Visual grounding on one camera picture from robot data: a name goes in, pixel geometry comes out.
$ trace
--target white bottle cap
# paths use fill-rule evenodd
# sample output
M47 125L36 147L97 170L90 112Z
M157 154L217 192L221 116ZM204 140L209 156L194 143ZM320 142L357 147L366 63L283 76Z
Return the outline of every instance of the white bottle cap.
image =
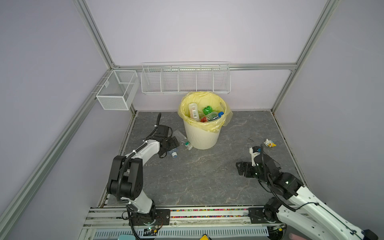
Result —
M189 143L186 143L186 147L188 150L191 150L193 148L192 144L189 142Z

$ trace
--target trash can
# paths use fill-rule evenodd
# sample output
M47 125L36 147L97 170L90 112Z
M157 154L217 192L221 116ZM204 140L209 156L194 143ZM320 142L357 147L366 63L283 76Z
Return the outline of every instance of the trash can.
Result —
M211 106L215 112L224 114L216 121L197 122L190 118L190 103L197 104L199 118L204 116L203 109ZM218 139L222 126L226 126L232 118L232 112L228 104L218 95L210 92L190 92L181 100L179 116L184 120L184 127L188 141L197 149L208 149L213 147Z

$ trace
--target marble surface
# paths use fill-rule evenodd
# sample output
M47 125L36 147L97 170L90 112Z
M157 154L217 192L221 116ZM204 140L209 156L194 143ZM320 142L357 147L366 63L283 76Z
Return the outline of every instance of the marble surface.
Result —
M138 113L126 152L141 145L141 139L152 131L157 114ZM176 112L163 112L160 124L186 135ZM235 163L250 162L249 148L259 146L266 138L277 146L266 147L265 152L281 164L282 171L298 176L271 113L236 111L231 122L222 127L214 147L188 151L180 146L177 158L160 159L154 155L143 168L143 191L157 206L264 205L273 195L262 189L256 179L240 176ZM111 196L108 205L115 202Z

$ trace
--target robotic arm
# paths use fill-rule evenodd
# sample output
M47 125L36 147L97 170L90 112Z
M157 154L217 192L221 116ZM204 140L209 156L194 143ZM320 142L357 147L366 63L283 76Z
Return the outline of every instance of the robotic arm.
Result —
M250 148L250 153L252 163L236 163L239 175L257 178L260 184L265 183L274 195L264 206L263 213L256 217L269 222L279 220L293 226L312 240L378 239L372 231L362 231L330 209L294 175L280 172L280 167L276 166L275 161L264 154L263 146ZM294 209L287 205L278 195L298 208ZM300 208L303 208L315 222L297 213L296 210Z
M142 191L143 165L156 153L164 158L167 151L179 146L176 137L168 136L172 129L159 125L161 113L157 116L155 129L143 141L144 143L125 156L113 159L107 192L118 202L125 202L127 211L144 224L155 222L156 207L152 199Z

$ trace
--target white mesh basket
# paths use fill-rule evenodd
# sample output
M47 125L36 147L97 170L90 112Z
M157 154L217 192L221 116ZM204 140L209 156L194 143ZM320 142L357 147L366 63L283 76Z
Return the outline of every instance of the white mesh basket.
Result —
M136 71L113 70L96 97L106 110L129 110L139 85Z
M141 90L144 94L178 94L191 91L229 93L229 64L210 66L143 67Z

